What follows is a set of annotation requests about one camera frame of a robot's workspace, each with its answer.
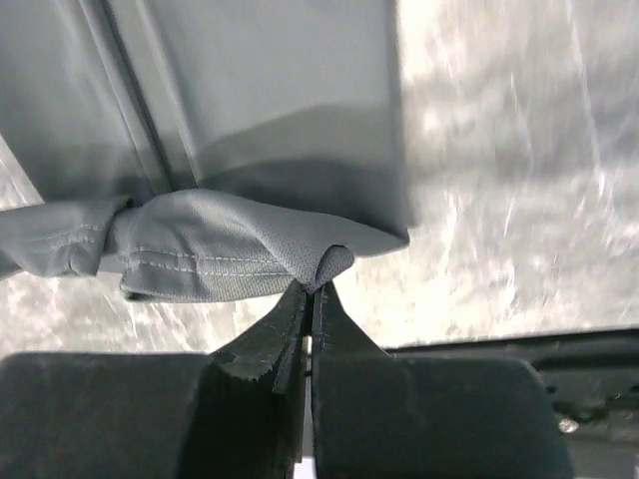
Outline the dark grey t-shirt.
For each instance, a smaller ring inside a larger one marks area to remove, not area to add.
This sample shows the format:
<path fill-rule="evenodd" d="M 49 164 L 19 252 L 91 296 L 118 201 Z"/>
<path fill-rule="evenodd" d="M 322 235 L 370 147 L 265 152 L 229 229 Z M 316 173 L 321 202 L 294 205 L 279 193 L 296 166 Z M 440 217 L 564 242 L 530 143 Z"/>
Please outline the dark grey t-shirt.
<path fill-rule="evenodd" d="M 5 1 L 1 273 L 314 291 L 413 223 L 391 1 Z"/>

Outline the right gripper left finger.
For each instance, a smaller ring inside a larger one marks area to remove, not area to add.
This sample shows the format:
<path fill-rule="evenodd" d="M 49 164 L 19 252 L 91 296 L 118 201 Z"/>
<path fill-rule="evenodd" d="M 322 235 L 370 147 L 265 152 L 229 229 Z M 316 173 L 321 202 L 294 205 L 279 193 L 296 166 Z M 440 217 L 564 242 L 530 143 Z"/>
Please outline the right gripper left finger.
<path fill-rule="evenodd" d="M 303 451 L 308 296 L 210 354 L 1 362 L 5 478 L 289 478 Z"/>

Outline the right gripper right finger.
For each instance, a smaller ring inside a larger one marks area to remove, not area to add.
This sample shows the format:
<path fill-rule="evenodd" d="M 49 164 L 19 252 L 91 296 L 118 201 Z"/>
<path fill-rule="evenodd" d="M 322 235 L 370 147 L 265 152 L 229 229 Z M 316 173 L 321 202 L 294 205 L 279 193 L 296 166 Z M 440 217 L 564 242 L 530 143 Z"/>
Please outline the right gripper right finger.
<path fill-rule="evenodd" d="M 312 416 L 320 478 L 570 478 L 539 375 L 526 362 L 399 357 L 314 297 Z"/>

